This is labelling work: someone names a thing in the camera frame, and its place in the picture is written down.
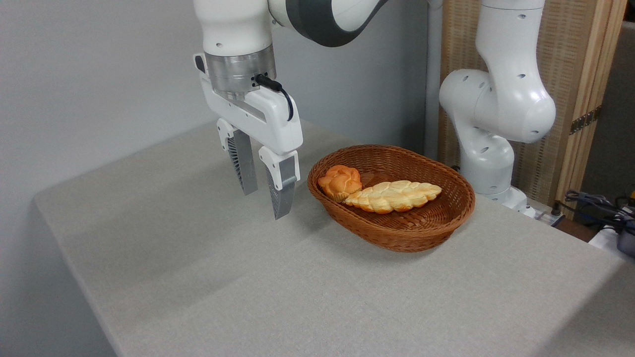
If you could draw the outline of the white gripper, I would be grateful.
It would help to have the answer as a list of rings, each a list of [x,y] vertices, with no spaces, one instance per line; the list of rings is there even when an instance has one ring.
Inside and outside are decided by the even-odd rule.
[[[213,88],[203,54],[193,55],[193,63],[200,71],[200,84],[209,108],[222,118],[216,122],[216,128],[244,195],[258,190],[251,136],[264,145],[258,155],[267,170],[274,217],[286,216],[292,209],[295,184],[300,180],[299,157],[295,150],[303,144],[293,98],[259,86],[247,92],[244,99],[227,99]]]

